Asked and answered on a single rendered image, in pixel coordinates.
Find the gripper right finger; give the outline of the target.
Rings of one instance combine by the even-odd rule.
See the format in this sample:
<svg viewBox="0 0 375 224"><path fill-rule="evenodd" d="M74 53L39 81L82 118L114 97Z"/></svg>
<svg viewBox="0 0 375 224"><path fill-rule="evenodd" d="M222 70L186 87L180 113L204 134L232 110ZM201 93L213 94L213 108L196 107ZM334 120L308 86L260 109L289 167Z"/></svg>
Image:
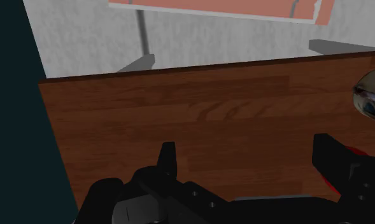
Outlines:
<svg viewBox="0 0 375 224"><path fill-rule="evenodd" d="M332 224L375 224L375 157L323 133L314 135L312 164L340 194Z"/></svg>

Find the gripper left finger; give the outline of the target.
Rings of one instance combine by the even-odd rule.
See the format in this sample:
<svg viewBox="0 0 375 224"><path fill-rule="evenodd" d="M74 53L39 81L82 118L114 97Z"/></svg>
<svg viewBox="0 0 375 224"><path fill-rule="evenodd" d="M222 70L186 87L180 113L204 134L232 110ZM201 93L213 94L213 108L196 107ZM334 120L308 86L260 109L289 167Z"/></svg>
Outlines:
<svg viewBox="0 0 375 224"><path fill-rule="evenodd" d="M227 204L194 182L179 182L175 143L165 142L156 165L138 169L128 183L92 184L75 224L227 224Z"/></svg>

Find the shiny silver round object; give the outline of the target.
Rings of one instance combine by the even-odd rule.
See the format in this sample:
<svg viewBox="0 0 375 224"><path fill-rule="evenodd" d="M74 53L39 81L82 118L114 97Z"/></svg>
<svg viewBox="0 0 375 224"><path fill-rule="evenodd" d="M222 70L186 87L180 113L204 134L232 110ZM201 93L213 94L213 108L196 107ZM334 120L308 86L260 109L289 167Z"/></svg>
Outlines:
<svg viewBox="0 0 375 224"><path fill-rule="evenodd" d="M375 120L375 70L365 74L352 92L354 107L364 116Z"/></svg>

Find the salmon top table grey legs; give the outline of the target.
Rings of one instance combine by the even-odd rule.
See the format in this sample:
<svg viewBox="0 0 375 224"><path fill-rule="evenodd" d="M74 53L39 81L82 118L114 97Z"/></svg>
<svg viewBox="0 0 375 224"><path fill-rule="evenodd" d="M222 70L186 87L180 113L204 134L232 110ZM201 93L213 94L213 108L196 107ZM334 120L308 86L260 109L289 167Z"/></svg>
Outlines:
<svg viewBox="0 0 375 224"><path fill-rule="evenodd" d="M106 0L155 68L375 51L375 0Z"/></svg>

